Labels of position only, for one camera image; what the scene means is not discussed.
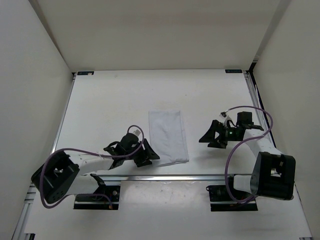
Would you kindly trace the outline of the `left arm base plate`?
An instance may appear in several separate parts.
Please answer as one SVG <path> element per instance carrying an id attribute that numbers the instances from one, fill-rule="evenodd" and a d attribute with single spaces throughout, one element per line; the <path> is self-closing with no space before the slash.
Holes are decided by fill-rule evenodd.
<path id="1" fill-rule="evenodd" d="M 119 209 L 121 184 L 120 182 L 100 185 L 94 193 L 82 193 L 75 197 L 74 210 L 106 210 Z"/>

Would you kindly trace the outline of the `white skirt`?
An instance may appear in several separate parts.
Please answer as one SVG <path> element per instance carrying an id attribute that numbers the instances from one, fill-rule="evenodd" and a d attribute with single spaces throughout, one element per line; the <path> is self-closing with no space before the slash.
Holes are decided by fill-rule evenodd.
<path id="1" fill-rule="evenodd" d="M 189 162 L 183 117 L 179 110 L 150 110 L 148 113 L 150 145 L 159 159 L 154 167 Z"/>

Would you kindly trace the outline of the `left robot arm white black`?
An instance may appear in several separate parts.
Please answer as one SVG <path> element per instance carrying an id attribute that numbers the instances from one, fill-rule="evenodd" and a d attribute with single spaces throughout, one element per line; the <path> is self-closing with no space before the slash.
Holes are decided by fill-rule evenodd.
<path id="1" fill-rule="evenodd" d="M 130 160 L 140 168 L 160 159 L 148 140 L 139 137 L 137 132 L 127 132 L 120 141 L 111 142 L 103 150 L 106 154 L 76 148 L 62 148 L 52 153 L 31 177 L 44 207 L 53 208 L 69 195 L 110 202 L 97 171 L 112 170 Z"/>

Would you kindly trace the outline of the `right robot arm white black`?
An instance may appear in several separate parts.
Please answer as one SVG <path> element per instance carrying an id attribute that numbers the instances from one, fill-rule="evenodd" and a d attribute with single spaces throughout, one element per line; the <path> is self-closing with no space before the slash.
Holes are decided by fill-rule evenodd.
<path id="1" fill-rule="evenodd" d="M 283 201 L 294 197 L 296 160 L 285 155 L 268 140 L 268 131 L 256 125 L 252 113 L 237 113 L 233 123 L 226 112 L 222 112 L 223 122 L 213 120 L 207 132 L 199 139 L 209 148 L 226 149 L 228 142 L 237 142 L 226 160 L 224 169 L 227 198 L 244 204 L 256 197 L 267 197 Z M 251 175 L 228 175 L 229 164 L 236 149 L 246 144 L 256 158 Z"/>

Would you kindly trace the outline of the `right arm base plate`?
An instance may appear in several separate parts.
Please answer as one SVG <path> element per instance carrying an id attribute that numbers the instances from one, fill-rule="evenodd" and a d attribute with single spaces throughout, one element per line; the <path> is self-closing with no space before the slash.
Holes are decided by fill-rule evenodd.
<path id="1" fill-rule="evenodd" d="M 249 203 L 237 203 L 233 201 L 225 185 L 208 185 L 211 212 L 255 212 L 258 211 L 257 203 L 253 199 Z"/>

